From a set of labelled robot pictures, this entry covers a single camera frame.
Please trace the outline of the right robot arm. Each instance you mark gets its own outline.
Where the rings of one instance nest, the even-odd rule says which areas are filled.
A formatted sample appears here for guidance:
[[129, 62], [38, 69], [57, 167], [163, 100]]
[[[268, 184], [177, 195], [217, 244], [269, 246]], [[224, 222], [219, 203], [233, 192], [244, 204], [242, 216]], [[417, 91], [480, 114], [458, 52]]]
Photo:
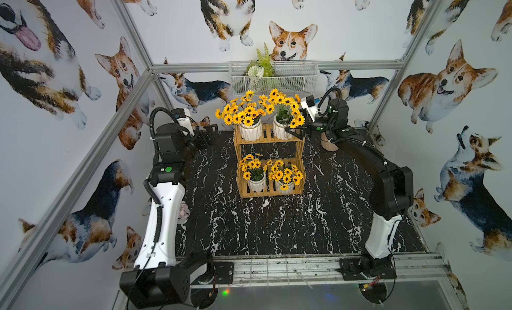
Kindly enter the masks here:
[[403, 214], [413, 204], [413, 172], [385, 158], [361, 132], [348, 124], [348, 105], [342, 99], [303, 98], [299, 112], [308, 134], [319, 131], [325, 139], [356, 159], [373, 179], [368, 202], [373, 210], [371, 230], [361, 257], [341, 272], [376, 277], [391, 267], [391, 249]]

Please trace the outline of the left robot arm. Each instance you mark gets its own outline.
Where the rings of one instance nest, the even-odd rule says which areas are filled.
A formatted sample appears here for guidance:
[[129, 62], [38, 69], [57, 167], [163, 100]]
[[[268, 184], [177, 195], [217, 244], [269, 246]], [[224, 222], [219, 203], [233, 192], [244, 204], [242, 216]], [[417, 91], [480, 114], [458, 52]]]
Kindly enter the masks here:
[[215, 139], [216, 126], [205, 137], [187, 110], [155, 108], [149, 117], [153, 142], [153, 167], [143, 185], [150, 196], [150, 212], [141, 251], [134, 268], [121, 275], [119, 288], [126, 306], [137, 309], [182, 304], [194, 309], [209, 307], [216, 292], [193, 296], [192, 283], [216, 278], [213, 256], [207, 251], [177, 260], [175, 239], [185, 197], [186, 171], [197, 152]]

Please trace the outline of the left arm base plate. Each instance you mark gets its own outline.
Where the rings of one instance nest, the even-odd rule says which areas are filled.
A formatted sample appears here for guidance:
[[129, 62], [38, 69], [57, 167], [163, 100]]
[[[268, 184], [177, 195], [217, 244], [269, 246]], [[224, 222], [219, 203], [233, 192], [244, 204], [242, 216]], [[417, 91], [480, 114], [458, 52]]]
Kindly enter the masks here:
[[209, 284], [225, 284], [233, 283], [234, 267], [235, 264], [229, 261], [215, 261], [214, 274], [211, 277]]

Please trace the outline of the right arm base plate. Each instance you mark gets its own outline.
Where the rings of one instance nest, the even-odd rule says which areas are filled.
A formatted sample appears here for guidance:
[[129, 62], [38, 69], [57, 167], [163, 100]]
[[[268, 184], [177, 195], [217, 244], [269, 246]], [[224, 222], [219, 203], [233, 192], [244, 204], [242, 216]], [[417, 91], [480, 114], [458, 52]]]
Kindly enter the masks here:
[[372, 259], [364, 255], [359, 258], [340, 259], [337, 270], [345, 281], [363, 281], [395, 279], [396, 272], [390, 256], [383, 259]]

